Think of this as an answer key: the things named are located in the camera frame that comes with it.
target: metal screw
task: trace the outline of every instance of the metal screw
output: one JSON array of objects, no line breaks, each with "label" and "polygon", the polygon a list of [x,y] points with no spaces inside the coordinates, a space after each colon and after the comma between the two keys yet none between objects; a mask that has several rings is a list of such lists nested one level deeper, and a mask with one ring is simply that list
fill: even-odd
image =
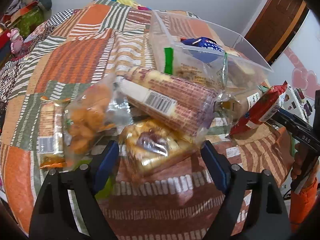
[{"label": "metal screw", "polygon": [[234,171],[239,171],[240,166],[238,164],[232,164],[231,169],[233,169]]},{"label": "metal screw", "polygon": [[272,174],[269,170],[263,170],[262,172],[267,176],[270,176]]},{"label": "metal screw", "polygon": [[56,170],[55,169],[49,170],[49,175],[54,175],[54,174],[56,174]]},{"label": "metal screw", "polygon": [[88,164],[84,163],[84,164],[81,164],[80,167],[79,167],[82,171],[85,171],[87,168],[89,168]]}]

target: pink heart decoration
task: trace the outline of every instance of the pink heart decoration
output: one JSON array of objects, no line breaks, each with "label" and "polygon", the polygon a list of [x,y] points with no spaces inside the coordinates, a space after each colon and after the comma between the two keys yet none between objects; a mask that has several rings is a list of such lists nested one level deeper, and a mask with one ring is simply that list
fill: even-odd
[{"label": "pink heart decoration", "polygon": [[305,91],[305,96],[315,100],[316,90],[320,90],[320,84],[318,84],[317,75],[313,71],[308,71],[307,81],[308,88]]},{"label": "pink heart decoration", "polygon": [[292,86],[305,91],[308,87],[306,76],[307,70],[305,68],[295,68],[292,71]]}]

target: brown door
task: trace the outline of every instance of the brown door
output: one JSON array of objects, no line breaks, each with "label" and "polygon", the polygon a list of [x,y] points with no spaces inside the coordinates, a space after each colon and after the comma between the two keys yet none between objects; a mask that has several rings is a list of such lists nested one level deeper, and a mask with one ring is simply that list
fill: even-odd
[{"label": "brown door", "polygon": [[267,61],[270,60],[279,49],[276,47],[289,36],[304,7],[303,0],[268,0],[245,38]]}]

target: pink toy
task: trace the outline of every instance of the pink toy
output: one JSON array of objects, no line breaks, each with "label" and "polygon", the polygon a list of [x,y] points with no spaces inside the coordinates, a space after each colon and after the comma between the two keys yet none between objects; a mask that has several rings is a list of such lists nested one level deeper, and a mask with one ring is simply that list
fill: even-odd
[{"label": "pink toy", "polygon": [[19,29],[18,28],[12,29],[10,33],[7,33],[7,36],[10,38],[10,41],[11,41],[12,54],[19,53],[23,44],[23,38],[19,33]]}]

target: bag of orange snacks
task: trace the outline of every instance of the bag of orange snacks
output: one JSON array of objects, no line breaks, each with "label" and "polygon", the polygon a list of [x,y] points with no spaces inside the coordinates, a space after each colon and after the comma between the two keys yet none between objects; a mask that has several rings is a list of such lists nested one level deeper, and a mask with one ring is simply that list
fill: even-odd
[{"label": "bag of orange snacks", "polygon": [[87,154],[104,135],[104,131],[117,128],[121,133],[132,118],[126,97],[109,74],[71,102],[65,109],[64,142],[68,166]]}]

